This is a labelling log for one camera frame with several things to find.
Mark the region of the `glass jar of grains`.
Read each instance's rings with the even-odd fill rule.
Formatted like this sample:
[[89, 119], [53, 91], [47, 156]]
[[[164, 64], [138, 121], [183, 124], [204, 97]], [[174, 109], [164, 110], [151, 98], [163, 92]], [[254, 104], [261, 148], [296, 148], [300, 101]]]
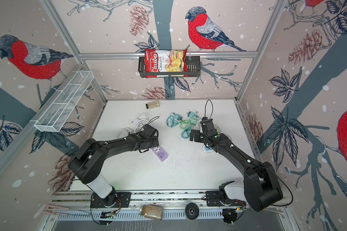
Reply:
[[145, 218], [162, 220], [164, 209], [156, 205], [142, 205], [139, 213]]

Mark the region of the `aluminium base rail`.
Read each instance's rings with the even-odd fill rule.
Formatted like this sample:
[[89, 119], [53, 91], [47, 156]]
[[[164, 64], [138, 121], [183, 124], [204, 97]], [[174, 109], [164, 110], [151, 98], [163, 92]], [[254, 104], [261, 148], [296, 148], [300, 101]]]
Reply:
[[[118, 191], [118, 196], [126, 193], [131, 195], [127, 208], [90, 208], [90, 191], [57, 192], [49, 204], [69, 208], [68, 216], [48, 215], [57, 220], [90, 220], [102, 225], [113, 221], [144, 221], [147, 218], [140, 215], [142, 205], [156, 205], [164, 209], [162, 220], [187, 219], [185, 207], [195, 203], [199, 209], [198, 219], [223, 219], [235, 216], [239, 218], [242, 212], [251, 210], [250, 205], [242, 200], [234, 200], [227, 205], [217, 198], [217, 192], [203, 190], [178, 191]], [[44, 205], [40, 206], [34, 217], [42, 215]]]

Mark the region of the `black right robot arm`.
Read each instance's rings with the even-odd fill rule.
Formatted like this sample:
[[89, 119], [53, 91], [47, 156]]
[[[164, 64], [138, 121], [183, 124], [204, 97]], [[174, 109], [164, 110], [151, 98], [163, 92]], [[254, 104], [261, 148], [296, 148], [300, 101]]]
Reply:
[[259, 212], [283, 199], [279, 180], [272, 165], [250, 157], [238, 148], [228, 136], [219, 134], [213, 120], [203, 117], [201, 130], [190, 132], [190, 141], [203, 143], [224, 156], [243, 175], [244, 196], [250, 207]]

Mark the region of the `white blue small device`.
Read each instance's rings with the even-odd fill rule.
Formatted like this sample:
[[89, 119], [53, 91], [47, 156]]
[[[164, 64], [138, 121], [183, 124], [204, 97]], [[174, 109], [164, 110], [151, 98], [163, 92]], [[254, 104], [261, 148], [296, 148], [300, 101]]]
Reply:
[[202, 150], [201, 152], [205, 155], [208, 155], [208, 154], [211, 154], [211, 153], [214, 153], [214, 150], [213, 149], [210, 149], [208, 147], [206, 147], [205, 145], [202, 147]]

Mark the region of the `black round knob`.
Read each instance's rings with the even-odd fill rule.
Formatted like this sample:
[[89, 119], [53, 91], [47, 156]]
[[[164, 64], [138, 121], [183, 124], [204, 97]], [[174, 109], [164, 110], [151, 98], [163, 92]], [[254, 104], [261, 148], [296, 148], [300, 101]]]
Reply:
[[200, 209], [195, 203], [188, 203], [185, 207], [185, 215], [188, 219], [194, 220], [199, 217]]

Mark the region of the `pink chopsticks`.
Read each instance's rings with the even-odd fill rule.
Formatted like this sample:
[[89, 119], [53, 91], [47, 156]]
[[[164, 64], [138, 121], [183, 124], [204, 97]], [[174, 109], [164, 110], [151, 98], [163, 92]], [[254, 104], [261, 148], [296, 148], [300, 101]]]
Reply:
[[52, 204], [45, 204], [42, 210], [42, 214], [46, 215], [60, 215], [60, 216], [68, 216], [69, 208], [60, 207]]

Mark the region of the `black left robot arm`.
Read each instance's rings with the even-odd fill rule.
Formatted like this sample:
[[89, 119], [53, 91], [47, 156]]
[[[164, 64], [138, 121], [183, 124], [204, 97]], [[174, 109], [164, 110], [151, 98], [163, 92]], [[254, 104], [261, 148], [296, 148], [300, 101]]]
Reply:
[[131, 195], [118, 196], [116, 189], [101, 173], [105, 160], [132, 151], [144, 153], [159, 146], [159, 132], [151, 125], [144, 125], [137, 133], [126, 137], [96, 141], [88, 139], [68, 163], [68, 168], [84, 185], [92, 190], [90, 208], [127, 208]]

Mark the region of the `red cassava chips bag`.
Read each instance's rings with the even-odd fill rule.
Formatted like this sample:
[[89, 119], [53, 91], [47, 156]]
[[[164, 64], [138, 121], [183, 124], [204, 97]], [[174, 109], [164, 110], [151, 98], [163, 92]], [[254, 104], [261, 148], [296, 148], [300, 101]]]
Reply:
[[146, 78], [157, 78], [163, 72], [187, 72], [185, 62], [187, 50], [155, 50], [145, 49], [145, 73], [152, 73]]

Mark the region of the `purple power strip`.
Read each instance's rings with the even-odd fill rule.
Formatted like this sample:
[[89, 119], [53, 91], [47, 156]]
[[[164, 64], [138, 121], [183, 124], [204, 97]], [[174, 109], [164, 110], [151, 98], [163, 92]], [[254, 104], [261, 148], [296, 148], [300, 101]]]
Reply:
[[160, 146], [151, 148], [151, 151], [161, 162], [168, 158], [168, 154]]

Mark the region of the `white mesh wall shelf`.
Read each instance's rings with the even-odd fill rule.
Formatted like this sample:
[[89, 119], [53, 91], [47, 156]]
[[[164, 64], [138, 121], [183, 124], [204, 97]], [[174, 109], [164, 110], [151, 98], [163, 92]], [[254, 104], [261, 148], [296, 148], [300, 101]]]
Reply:
[[56, 91], [55, 99], [36, 121], [34, 127], [40, 132], [60, 132], [93, 79], [91, 71], [73, 72], [67, 78], [65, 87]]

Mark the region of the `white charger plug adapter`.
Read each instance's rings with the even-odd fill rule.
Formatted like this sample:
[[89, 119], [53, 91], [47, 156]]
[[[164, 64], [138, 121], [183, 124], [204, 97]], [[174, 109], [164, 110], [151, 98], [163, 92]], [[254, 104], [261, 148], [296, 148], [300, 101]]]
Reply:
[[136, 124], [139, 123], [140, 121], [141, 121], [140, 118], [135, 118], [135, 119], [132, 121], [132, 123], [133, 123], [133, 125], [136, 125]]

